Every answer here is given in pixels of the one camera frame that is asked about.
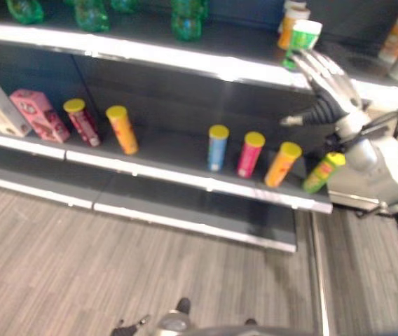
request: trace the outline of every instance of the cylindrical snack can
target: cylindrical snack can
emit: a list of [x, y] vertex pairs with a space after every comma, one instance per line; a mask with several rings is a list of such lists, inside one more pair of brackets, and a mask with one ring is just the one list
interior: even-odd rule
[[249, 132], [246, 134], [237, 168], [239, 176], [248, 179], [252, 175], [265, 142], [266, 140], [261, 133]]
[[298, 144], [288, 141], [282, 143], [277, 156], [264, 178], [264, 183], [268, 187], [278, 187], [288, 174], [289, 170], [291, 170], [292, 165], [301, 155], [302, 148], [300, 148]]
[[208, 169], [212, 172], [222, 168], [229, 134], [228, 128], [223, 125], [213, 125], [209, 129]]
[[330, 152], [319, 162], [319, 164], [308, 175], [302, 184], [307, 193], [316, 193], [327, 183], [328, 179], [336, 173], [340, 166], [345, 165], [344, 154]]
[[85, 102], [82, 99], [75, 98], [66, 101], [64, 110], [68, 113], [71, 122], [84, 142], [92, 147], [101, 144], [95, 121], [85, 109]]
[[128, 110], [124, 106], [109, 107], [106, 116], [114, 129], [118, 143], [127, 155], [138, 151], [138, 143], [128, 117]]

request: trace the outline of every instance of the black cable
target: black cable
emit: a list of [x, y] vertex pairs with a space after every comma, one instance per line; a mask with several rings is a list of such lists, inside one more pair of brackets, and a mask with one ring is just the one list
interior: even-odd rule
[[363, 127], [363, 130], [367, 130], [368, 128], [388, 123], [393, 119], [397, 119], [393, 137], [398, 138], [398, 110], [386, 113], [385, 115], [382, 115], [376, 119], [373, 119], [370, 123], [368, 123], [367, 125], [365, 125]]

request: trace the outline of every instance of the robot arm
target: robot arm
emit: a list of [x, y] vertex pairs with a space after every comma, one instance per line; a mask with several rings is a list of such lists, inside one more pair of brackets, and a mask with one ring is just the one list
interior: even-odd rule
[[398, 112], [394, 136], [386, 134], [387, 118], [371, 120], [344, 70], [314, 50], [297, 50], [291, 56], [303, 72], [317, 103], [299, 115], [288, 116], [281, 125], [334, 124], [347, 163], [361, 174], [380, 201], [380, 207], [398, 214]]

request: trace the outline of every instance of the store shelf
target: store shelf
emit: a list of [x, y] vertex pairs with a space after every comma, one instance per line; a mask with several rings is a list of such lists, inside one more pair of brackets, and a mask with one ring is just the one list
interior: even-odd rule
[[[77, 28], [72, 10], [62, 1], [46, 0], [43, 6], [48, 11], [46, 21], [32, 26], [17, 24], [7, 7], [0, 6], [0, 43], [169, 67], [224, 81], [309, 90], [300, 73], [281, 67], [284, 51], [275, 46], [275, 34], [269, 30], [209, 22], [199, 41], [182, 43], [173, 37], [166, 13], [109, 11], [111, 31], [87, 34]], [[398, 107], [398, 82], [387, 77], [387, 64], [325, 36], [319, 48], [355, 78], [362, 98]]]
[[29, 134], [25, 138], [0, 134], [0, 147], [42, 155], [56, 160], [63, 160], [65, 158], [65, 149], [61, 145], [42, 141], [34, 133]]
[[296, 250], [291, 209], [0, 148], [0, 187], [200, 234]]
[[0, 187], [91, 209], [111, 178], [109, 171], [75, 167], [0, 148]]
[[118, 175], [94, 210], [288, 252], [296, 251], [291, 209]]
[[301, 182], [306, 177], [307, 171], [303, 159], [298, 160], [279, 188], [272, 189], [263, 183], [264, 174], [275, 155], [271, 150], [263, 150], [253, 177], [245, 179], [235, 173], [241, 150], [241, 144], [238, 142], [229, 141], [223, 170], [212, 173], [207, 170], [206, 136], [137, 128], [140, 150], [138, 154], [128, 156], [123, 154], [113, 132], [107, 129], [101, 146], [96, 148], [85, 145], [77, 134], [72, 134], [63, 145], [44, 142], [31, 136], [30, 143], [27, 143], [28, 137], [17, 139], [17, 145], [14, 147], [8, 145], [9, 136], [0, 135], [0, 146], [40, 154], [30, 148], [31, 145], [44, 142], [49, 147], [48, 152], [51, 146], [56, 149], [62, 148], [64, 152], [61, 156], [68, 162], [180, 183], [209, 192], [247, 197], [293, 209], [306, 209], [326, 214], [331, 213], [333, 209], [326, 188], [312, 195], [301, 189]]

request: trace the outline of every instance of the soda bottle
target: soda bottle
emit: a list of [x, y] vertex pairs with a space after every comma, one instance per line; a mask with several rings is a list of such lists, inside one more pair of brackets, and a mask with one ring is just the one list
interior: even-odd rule
[[20, 23], [43, 22], [43, 9], [37, 0], [6, 0], [9, 13]]
[[112, 8], [120, 13], [134, 13], [137, 0], [111, 0]]
[[78, 26], [87, 32], [106, 32], [110, 29], [102, 0], [74, 0], [74, 14]]
[[181, 41], [202, 35], [203, 0], [172, 0], [171, 29]]

